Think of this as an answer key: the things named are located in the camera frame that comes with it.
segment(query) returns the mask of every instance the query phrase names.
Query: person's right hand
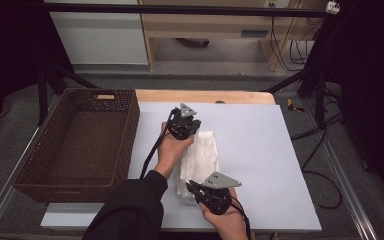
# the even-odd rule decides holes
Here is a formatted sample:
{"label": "person's right hand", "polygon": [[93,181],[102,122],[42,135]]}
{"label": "person's right hand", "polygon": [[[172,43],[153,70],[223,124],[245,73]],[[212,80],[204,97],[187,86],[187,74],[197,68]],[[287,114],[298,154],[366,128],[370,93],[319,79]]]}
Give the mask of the person's right hand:
{"label": "person's right hand", "polygon": [[[230,195],[236,199],[234,188],[229,188]],[[240,208],[236,200],[233,204]],[[210,222],[223,240],[248,240],[242,214],[232,206],[223,215],[215,215],[202,203],[199,203],[204,219]]]}

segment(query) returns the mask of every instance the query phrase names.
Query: gray floor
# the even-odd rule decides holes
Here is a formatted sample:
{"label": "gray floor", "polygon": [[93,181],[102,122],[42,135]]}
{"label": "gray floor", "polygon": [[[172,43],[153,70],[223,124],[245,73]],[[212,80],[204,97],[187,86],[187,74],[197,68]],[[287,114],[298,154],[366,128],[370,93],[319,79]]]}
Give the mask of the gray floor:
{"label": "gray floor", "polygon": [[[81,73],[85,78],[103,88],[154,88],[154,89],[206,89],[206,90],[246,90],[258,91],[272,86],[292,72],[279,70],[276,73],[267,70],[267,64],[256,41],[211,40],[208,48],[184,43],[175,39],[160,41],[157,52],[156,68],[152,72],[101,71],[92,74]],[[292,65],[285,55],[285,62]],[[282,108],[290,135],[305,132],[313,127],[306,112],[290,111],[287,99],[299,105],[295,90],[298,83],[292,84],[283,92],[275,95],[276,103]],[[37,123],[38,104],[37,86],[10,94],[6,101],[11,105],[7,115],[0,119],[0,189],[11,174],[18,158],[28,144]],[[306,99],[311,105],[313,99]],[[339,112],[335,104],[326,106],[326,117]],[[361,158],[347,129],[341,123],[330,126],[327,137],[345,169],[358,197],[375,229],[378,239],[384,239],[384,186],[378,175],[365,172],[361,167]],[[302,164],[314,149],[319,138],[317,135],[293,141],[297,157]],[[316,152],[308,164],[308,170],[321,172],[334,179],[329,167],[329,159],[322,150]],[[319,204],[332,205],[338,196],[332,186],[313,175],[305,175],[310,194]],[[46,236],[80,236],[81,232],[56,232],[39,227],[45,211],[23,194],[16,192],[0,221],[0,239],[46,239]],[[347,204],[336,210],[316,208],[323,231],[318,233],[286,233],[281,239],[361,239]],[[268,239],[260,234],[259,239]]]}

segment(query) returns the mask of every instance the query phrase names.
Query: white cabinet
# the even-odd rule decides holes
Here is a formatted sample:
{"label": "white cabinet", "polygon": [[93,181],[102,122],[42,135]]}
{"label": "white cabinet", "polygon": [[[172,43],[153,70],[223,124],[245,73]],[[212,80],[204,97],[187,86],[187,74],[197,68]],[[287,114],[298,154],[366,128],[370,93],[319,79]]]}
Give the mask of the white cabinet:
{"label": "white cabinet", "polygon": [[[46,2],[137,4],[136,0]],[[139,14],[53,12],[51,16],[72,64],[148,64]]]}

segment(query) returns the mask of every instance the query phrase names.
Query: hand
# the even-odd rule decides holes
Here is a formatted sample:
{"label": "hand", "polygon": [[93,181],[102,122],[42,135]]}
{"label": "hand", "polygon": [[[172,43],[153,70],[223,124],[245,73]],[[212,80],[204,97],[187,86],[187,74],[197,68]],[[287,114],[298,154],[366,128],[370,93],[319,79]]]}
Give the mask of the hand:
{"label": "hand", "polygon": [[[229,192],[232,197],[238,199],[234,188],[229,188]],[[232,202],[240,207],[234,199]],[[230,207],[223,215],[214,215],[204,204],[199,203],[199,206],[204,219],[214,226],[223,240],[248,240],[244,219],[238,210]]]}
{"label": "hand", "polygon": [[194,137],[191,135],[188,139],[177,140],[168,131],[163,133],[166,124],[166,122],[161,124],[161,133],[164,135],[168,133],[168,135],[158,147],[158,163],[154,170],[168,180],[174,167],[182,158],[183,152],[193,143]]}

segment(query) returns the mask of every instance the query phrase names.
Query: person's left hand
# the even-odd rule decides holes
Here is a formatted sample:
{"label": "person's left hand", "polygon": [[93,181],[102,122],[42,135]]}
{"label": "person's left hand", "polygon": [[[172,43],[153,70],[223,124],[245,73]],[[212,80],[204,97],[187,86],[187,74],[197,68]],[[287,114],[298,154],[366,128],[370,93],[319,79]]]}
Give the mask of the person's left hand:
{"label": "person's left hand", "polygon": [[[166,122],[161,124],[161,132],[164,131]],[[168,179],[176,164],[182,158],[183,152],[193,143],[194,136],[191,135],[185,140],[177,140],[168,131],[163,133],[164,137],[158,147],[158,163],[154,170]]]}

